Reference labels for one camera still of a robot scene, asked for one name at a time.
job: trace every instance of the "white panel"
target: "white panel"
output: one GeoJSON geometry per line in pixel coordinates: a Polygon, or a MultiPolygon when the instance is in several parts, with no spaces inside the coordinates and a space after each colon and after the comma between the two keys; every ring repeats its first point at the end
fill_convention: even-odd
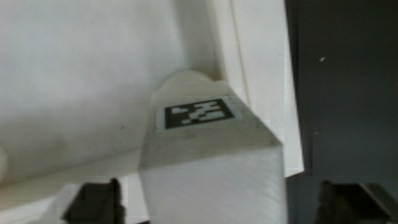
{"type": "Polygon", "coordinates": [[[8,183],[141,148],[153,90],[176,71],[215,68],[203,7],[187,0],[0,1],[8,183]]]}
{"type": "Polygon", "coordinates": [[[247,97],[251,109],[285,144],[285,175],[292,176],[304,171],[304,164],[285,1],[208,1],[215,13],[215,30],[219,31],[215,37],[219,43],[230,43],[235,49],[231,54],[231,49],[226,51],[226,43],[219,45],[221,61],[230,62],[224,64],[230,68],[230,70],[226,68],[226,80],[235,91],[242,93],[240,97],[247,97]],[[231,42],[231,36],[223,35],[224,25],[230,24],[231,27],[231,23],[235,28],[230,28],[228,34],[237,35],[237,42],[231,42]]]}

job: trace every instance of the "black background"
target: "black background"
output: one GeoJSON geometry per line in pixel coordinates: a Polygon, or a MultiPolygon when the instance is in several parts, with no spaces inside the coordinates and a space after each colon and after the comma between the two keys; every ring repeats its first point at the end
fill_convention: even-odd
{"type": "Polygon", "coordinates": [[[290,224],[310,224],[322,180],[379,183],[398,199],[398,1],[287,0],[287,9],[306,156],[290,224]]]}

